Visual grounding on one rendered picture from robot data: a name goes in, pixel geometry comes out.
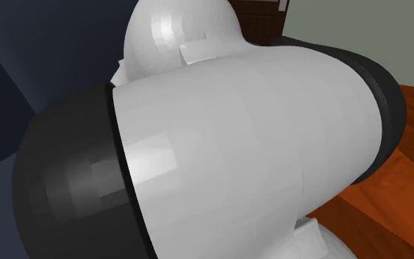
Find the dark brown wooden door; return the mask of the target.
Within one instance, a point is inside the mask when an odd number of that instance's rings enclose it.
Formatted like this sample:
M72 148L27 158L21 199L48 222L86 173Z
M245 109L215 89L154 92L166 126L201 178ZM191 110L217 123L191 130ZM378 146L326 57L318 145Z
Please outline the dark brown wooden door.
M282 36L290 0L228 0L244 38L268 46Z

